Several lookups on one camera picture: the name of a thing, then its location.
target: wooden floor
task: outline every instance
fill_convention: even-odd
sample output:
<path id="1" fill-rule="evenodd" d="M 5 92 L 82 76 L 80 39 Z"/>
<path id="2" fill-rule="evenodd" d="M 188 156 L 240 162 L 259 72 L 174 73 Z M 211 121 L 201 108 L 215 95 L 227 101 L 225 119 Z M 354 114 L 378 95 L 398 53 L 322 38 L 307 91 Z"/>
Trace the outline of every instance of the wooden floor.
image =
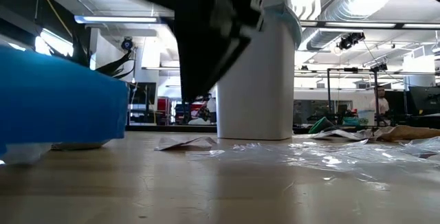
<path id="1" fill-rule="evenodd" d="M 361 182 L 293 166 L 190 161 L 132 132 L 98 150 L 51 151 L 0 170 L 0 223 L 438 223 L 437 183 Z M 221 141 L 222 144 L 237 141 Z"/>

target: duct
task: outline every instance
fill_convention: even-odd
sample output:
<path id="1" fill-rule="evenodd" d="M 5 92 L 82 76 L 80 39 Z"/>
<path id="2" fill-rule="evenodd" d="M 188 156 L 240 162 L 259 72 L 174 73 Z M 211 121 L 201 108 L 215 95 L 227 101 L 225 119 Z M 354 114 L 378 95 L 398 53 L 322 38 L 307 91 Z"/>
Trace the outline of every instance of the duct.
<path id="1" fill-rule="evenodd" d="M 323 21 L 362 21 L 385 6 L 389 0 L 335 0 L 321 14 Z M 307 28 L 302 42 L 309 51 L 319 51 L 337 39 L 341 32 L 323 32 Z"/>

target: ceiling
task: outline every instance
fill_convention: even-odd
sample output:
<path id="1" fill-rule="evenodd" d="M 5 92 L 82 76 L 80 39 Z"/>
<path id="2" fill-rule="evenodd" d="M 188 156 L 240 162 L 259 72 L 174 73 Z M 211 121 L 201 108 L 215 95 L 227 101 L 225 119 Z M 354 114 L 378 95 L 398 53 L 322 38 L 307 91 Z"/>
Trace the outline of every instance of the ceiling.
<path id="1" fill-rule="evenodd" d="M 138 0 L 56 0 L 74 14 L 79 15 L 111 15 L 111 16 L 173 16 L 173 12 L 166 8 L 148 2 Z M 320 0 L 320 7 L 324 8 L 329 0 Z M 371 15 L 370 21 L 416 21 L 416 22 L 440 22 L 440 3 L 434 0 L 390 0 L 382 9 Z M 156 30 L 170 54 L 172 60 L 178 59 L 177 43 L 171 31 L 165 25 L 109 25 L 103 27 L 110 32 L 110 40 L 119 40 L 124 36 L 125 30 Z M 388 56 L 388 65 L 396 70 L 402 66 L 401 55 L 409 52 L 401 47 L 414 49 L 419 47 L 418 43 L 434 43 L 434 32 L 402 32 L 396 30 L 364 30 L 366 40 L 354 46 L 349 51 L 339 55 L 333 53 L 334 43 L 317 54 L 307 52 L 307 55 L 314 55 L 310 63 L 310 69 L 321 69 L 326 67 L 337 67 L 339 65 L 360 66 L 371 61 L 374 57 Z M 398 44 L 396 49 L 391 49 L 392 44 Z"/>

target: blue object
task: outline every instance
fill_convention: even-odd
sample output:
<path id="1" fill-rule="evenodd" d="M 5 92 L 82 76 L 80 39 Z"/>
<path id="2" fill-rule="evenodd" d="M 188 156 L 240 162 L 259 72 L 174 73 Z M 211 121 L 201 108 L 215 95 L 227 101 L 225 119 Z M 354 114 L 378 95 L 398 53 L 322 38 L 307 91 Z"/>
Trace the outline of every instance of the blue object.
<path id="1" fill-rule="evenodd" d="M 125 82 L 68 60 L 2 46 L 0 69 L 0 152 L 4 144 L 124 137 Z"/>

